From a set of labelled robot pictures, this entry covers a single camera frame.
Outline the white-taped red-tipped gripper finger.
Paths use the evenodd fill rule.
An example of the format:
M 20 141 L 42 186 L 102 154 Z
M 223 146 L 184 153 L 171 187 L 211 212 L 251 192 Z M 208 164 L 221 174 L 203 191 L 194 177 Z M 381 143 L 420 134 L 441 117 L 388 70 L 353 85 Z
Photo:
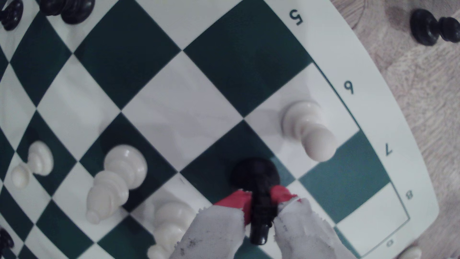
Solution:
M 283 259 L 355 259 L 332 226 L 316 213 L 307 198 L 282 185 L 270 190 L 277 205 L 273 220 L 275 241 Z
M 171 259 L 233 259 L 251 218 L 252 193 L 237 190 L 200 210 Z

